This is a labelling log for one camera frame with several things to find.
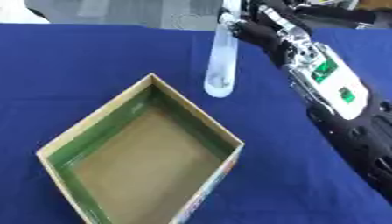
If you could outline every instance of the cardboard box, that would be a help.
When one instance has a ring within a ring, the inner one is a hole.
[[[243,142],[150,74],[37,152],[86,223],[184,223]]]

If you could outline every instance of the blue fabric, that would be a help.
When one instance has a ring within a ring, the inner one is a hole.
[[[256,47],[241,44],[235,90],[217,100],[202,87],[210,32],[1,24],[0,33],[0,223],[81,223],[34,153],[148,73],[246,142],[189,223],[392,222],[392,207],[322,138],[284,73]],[[315,33],[390,99],[391,38],[392,31]]]

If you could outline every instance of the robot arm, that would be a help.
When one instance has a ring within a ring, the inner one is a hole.
[[[392,203],[392,104],[288,11],[260,0],[244,4],[242,19],[222,10],[220,23],[260,46],[304,98],[307,115],[336,151]]]

